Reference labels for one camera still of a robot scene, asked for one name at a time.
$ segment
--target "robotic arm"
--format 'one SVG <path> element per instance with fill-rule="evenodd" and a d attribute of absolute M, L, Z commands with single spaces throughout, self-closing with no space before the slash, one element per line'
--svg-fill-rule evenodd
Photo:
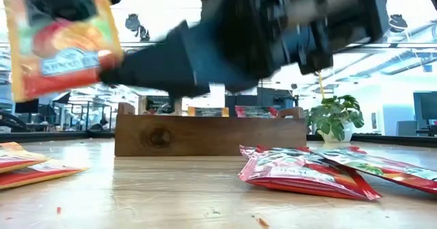
<path fill-rule="evenodd" d="M 45 0 L 52 16 L 92 16 L 92 0 Z M 377 42 L 389 28 L 386 0 L 202 0 L 201 21 L 185 21 L 167 37 L 126 55 L 100 80 L 198 96 L 209 83 L 238 92 L 281 66 L 297 62 L 309 74 L 333 65 L 351 43 Z"/>

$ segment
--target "white pot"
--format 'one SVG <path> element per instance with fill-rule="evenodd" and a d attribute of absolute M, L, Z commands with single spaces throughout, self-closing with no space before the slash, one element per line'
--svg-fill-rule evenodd
<path fill-rule="evenodd" d="M 324 134 L 319 130 L 318 133 L 323 137 L 323 140 L 328 143 L 350 142 L 350 139 L 352 138 L 352 134 L 354 133 L 354 124 L 352 122 L 346 122 L 343 123 L 343 126 L 344 126 L 344 139 L 342 141 L 336 139 L 332 131 L 329 134 Z"/>

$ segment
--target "table surface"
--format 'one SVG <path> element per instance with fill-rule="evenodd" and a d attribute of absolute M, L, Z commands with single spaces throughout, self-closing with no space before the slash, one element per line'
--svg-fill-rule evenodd
<path fill-rule="evenodd" d="M 352 143 L 436 169 L 437 149 Z M 113 139 L 23 145 L 91 164 L 67 178 L 0 191 L 0 228 L 435 228 L 437 196 L 365 175 L 384 197 L 363 202 L 271 191 L 238 179 L 242 157 L 114 158 Z M 323 146 L 311 142 L 309 146 Z"/>

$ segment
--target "wooden box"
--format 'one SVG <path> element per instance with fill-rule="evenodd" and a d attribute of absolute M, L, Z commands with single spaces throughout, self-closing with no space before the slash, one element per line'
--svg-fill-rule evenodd
<path fill-rule="evenodd" d="M 117 116 L 115 155 L 234 156 L 239 145 L 302 147 L 307 145 L 307 125 L 301 108 L 286 109 L 280 116 L 294 118 L 209 118 L 182 116 Z"/>

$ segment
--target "red packet on table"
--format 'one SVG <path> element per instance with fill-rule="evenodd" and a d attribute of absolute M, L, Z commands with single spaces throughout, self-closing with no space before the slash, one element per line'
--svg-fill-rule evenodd
<path fill-rule="evenodd" d="M 15 142 L 0 144 L 0 173 L 43 163 L 47 160 L 48 157 L 27 152 Z"/>
<path fill-rule="evenodd" d="M 61 161 L 51 159 L 44 163 L 0 174 L 0 189 L 20 187 L 70 176 L 85 170 L 87 170 L 86 167 L 73 167 L 65 165 Z"/>
<path fill-rule="evenodd" d="M 314 153 L 356 170 L 384 178 L 413 189 L 437 194 L 437 172 L 400 161 L 368 155 L 359 147 L 350 146 Z"/>
<path fill-rule="evenodd" d="M 42 0 L 3 1 L 17 102 L 97 83 L 123 56 L 110 0 L 94 0 L 98 14 L 84 21 L 55 20 Z"/>
<path fill-rule="evenodd" d="M 333 165 L 308 148 L 257 148 L 238 177 L 270 189 L 334 198 L 375 200 L 381 196 L 353 169 Z"/>
<path fill-rule="evenodd" d="M 278 110 L 274 107 L 263 106 L 235 106 L 239 118 L 275 118 Z"/>

